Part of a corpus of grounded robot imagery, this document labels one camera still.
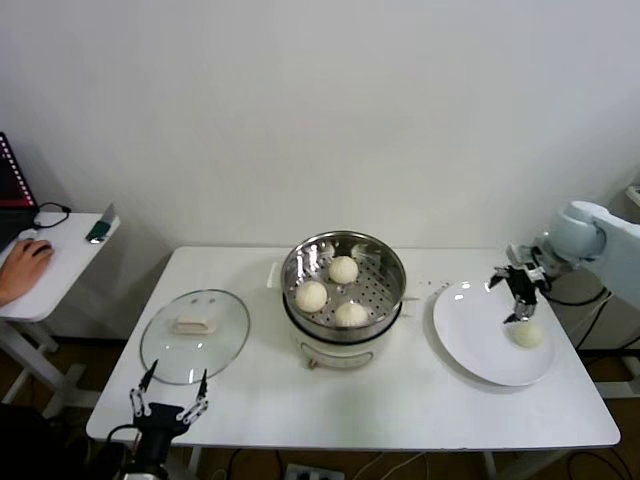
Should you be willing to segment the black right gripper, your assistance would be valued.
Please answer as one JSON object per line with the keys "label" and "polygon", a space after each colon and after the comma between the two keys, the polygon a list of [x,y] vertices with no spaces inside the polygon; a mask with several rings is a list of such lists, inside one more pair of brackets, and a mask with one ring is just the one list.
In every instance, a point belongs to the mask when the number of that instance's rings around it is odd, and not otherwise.
{"label": "black right gripper", "polygon": [[537,304],[536,285],[523,269],[514,267],[495,267],[488,282],[488,288],[493,289],[500,282],[506,280],[514,297],[513,312],[503,321],[504,324],[527,322],[535,313]]}

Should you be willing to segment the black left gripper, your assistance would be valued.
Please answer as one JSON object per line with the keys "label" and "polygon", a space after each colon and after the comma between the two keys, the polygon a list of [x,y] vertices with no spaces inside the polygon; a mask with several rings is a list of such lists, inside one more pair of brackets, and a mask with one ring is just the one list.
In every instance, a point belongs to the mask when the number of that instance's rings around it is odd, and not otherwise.
{"label": "black left gripper", "polygon": [[189,425],[207,410],[208,371],[203,372],[195,403],[184,410],[183,407],[146,402],[145,394],[157,365],[158,360],[155,360],[138,386],[130,390],[129,398],[136,418],[134,425],[140,433],[134,462],[159,466],[166,461],[173,439],[185,434]]}

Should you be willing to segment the bare person hand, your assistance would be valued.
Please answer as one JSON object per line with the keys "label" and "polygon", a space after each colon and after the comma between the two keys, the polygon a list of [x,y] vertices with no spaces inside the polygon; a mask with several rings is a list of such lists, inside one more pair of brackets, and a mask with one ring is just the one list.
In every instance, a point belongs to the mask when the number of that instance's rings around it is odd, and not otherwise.
{"label": "bare person hand", "polygon": [[47,269],[54,250],[47,240],[20,240],[1,266],[1,306],[28,293]]}

